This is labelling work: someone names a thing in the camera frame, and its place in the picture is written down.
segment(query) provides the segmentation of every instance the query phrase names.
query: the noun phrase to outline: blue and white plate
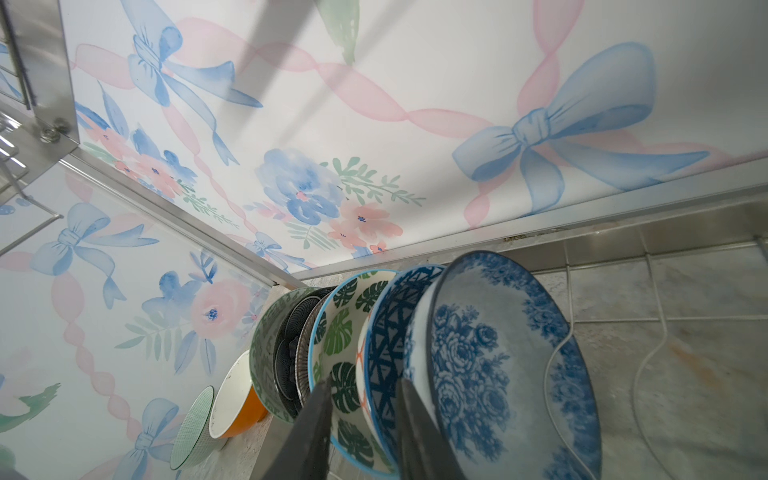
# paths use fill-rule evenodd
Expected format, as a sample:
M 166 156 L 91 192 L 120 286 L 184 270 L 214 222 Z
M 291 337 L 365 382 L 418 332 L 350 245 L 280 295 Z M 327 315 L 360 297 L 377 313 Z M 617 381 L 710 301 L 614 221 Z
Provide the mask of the blue and white plate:
M 492 252 L 472 252 L 441 275 L 426 341 L 437 423 L 469 480 L 588 478 L 552 426 L 542 378 L 568 325 L 543 286 Z M 549 375 L 555 422 L 599 478 L 598 411 L 576 340 Z
M 371 311 L 363 358 L 372 430 L 393 465 L 397 465 L 396 387 L 403 370 L 403 343 L 422 294 L 445 270 L 419 265 L 398 274 Z

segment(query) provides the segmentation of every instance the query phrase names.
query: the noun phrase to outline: wallpaper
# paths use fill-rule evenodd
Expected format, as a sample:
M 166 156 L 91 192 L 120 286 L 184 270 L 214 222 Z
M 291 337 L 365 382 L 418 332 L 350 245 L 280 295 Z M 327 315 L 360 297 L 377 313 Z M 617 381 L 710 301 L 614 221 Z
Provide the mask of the wallpaper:
M 286 272 L 766 152 L 760 0 L 61 5 L 83 147 Z
M 248 348 L 269 289 L 64 167 L 26 191 L 65 218 L 0 257 L 0 465 L 178 478 L 184 413 Z M 3 244 L 46 217 L 6 207 Z

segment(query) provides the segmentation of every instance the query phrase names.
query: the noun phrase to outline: rust stain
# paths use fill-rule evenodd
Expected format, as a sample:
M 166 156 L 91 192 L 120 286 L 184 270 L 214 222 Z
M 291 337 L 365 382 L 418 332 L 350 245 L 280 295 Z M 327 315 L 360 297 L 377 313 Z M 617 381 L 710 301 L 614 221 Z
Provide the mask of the rust stain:
M 695 353 L 686 352 L 678 345 L 671 343 L 669 345 L 672 353 L 677 356 L 682 363 L 685 364 L 694 375 L 706 386 L 711 389 L 721 390 L 723 383 L 717 378 L 715 372 L 708 366 L 704 365 L 703 359 Z

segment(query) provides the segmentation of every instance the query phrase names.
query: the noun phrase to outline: orange patterned bowl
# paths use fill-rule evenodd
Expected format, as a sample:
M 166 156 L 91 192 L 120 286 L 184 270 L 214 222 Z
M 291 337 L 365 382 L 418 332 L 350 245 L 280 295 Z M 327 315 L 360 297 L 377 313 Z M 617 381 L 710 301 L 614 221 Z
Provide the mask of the orange patterned bowl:
M 239 435 L 267 414 L 253 390 L 248 360 L 249 353 L 243 353 L 221 383 L 208 427 L 210 436 L 215 439 Z

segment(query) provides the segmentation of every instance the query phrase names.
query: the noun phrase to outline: marble surface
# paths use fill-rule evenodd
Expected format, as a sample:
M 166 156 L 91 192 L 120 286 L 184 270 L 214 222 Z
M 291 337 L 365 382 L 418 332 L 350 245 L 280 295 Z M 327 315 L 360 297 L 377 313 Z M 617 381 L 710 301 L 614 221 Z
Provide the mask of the marble surface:
M 756 247 L 744 248 L 655 260 L 654 272 L 667 316 L 713 319 L 670 322 L 667 345 L 643 373 L 638 411 L 652 444 L 679 480 L 768 478 L 768 320 L 717 319 L 768 318 L 765 259 Z M 307 283 L 332 286 L 349 275 Z M 568 317 L 565 273 L 537 278 Z M 635 371 L 657 345 L 661 327 L 621 321 L 658 315 L 646 263 L 574 270 L 571 281 L 575 335 L 601 420 L 602 478 L 665 478 L 639 436 L 630 403 Z M 268 302 L 284 292 L 273 288 Z M 595 322 L 606 319 L 615 321 Z M 259 480 L 289 431 L 279 420 L 265 420 L 181 478 Z M 369 478 L 333 450 L 329 463 L 338 478 Z

